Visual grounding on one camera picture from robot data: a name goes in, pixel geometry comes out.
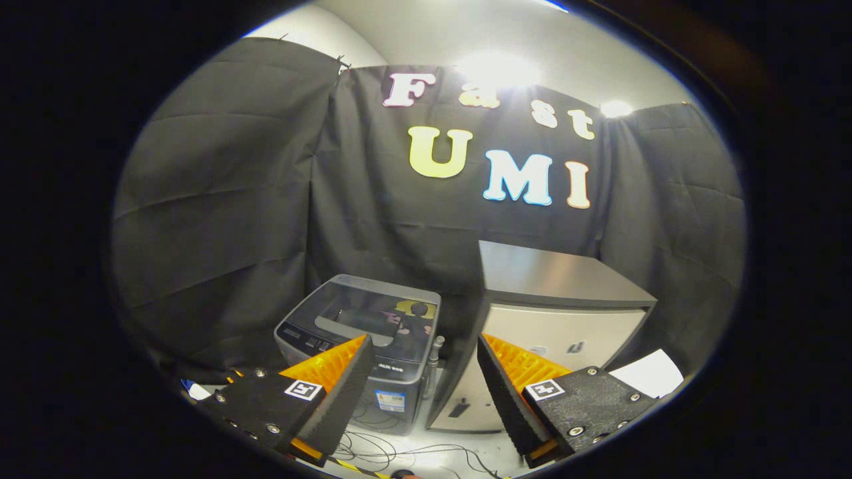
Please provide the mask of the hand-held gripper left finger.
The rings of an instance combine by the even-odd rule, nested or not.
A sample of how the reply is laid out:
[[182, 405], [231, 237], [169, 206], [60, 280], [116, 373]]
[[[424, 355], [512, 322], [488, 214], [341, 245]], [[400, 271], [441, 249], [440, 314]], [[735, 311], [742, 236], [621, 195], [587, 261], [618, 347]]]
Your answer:
[[360, 335], [280, 372], [238, 372], [200, 412], [260, 448], [322, 467], [343, 436], [374, 366]]

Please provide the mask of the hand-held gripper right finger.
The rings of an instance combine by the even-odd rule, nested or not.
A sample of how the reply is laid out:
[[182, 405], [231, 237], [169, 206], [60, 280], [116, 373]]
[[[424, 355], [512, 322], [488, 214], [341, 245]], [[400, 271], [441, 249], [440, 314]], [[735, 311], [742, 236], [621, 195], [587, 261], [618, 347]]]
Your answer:
[[486, 333], [477, 362], [503, 428], [532, 469], [593, 448], [658, 401], [600, 367], [570, 371]]

